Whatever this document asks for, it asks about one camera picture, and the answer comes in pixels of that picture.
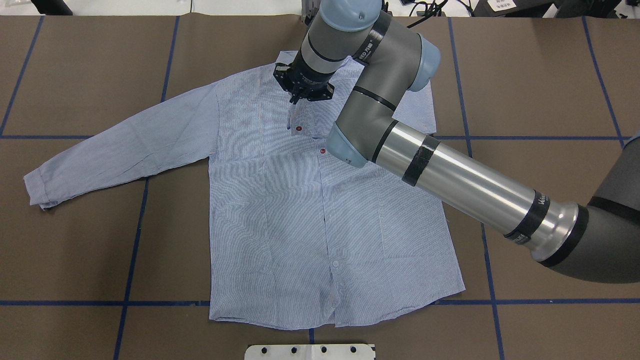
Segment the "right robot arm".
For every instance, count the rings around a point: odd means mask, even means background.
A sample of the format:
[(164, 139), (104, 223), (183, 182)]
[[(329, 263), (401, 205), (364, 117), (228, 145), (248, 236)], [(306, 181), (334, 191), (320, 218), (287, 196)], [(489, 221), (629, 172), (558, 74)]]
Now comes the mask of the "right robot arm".
[(429, 83), (441, 53), (379, 0), (320, 0), (295, 59), (273, 74), (292, 104), (326, 101), (347, 58), (364, 69), (327, 137), (334, 157), (354, 167), (377, 164), (528, 248), (554, 272), (597, 283), (639, 281), (638, 137), (587, 205), (555, 202), (393, 118), (406, 91)]

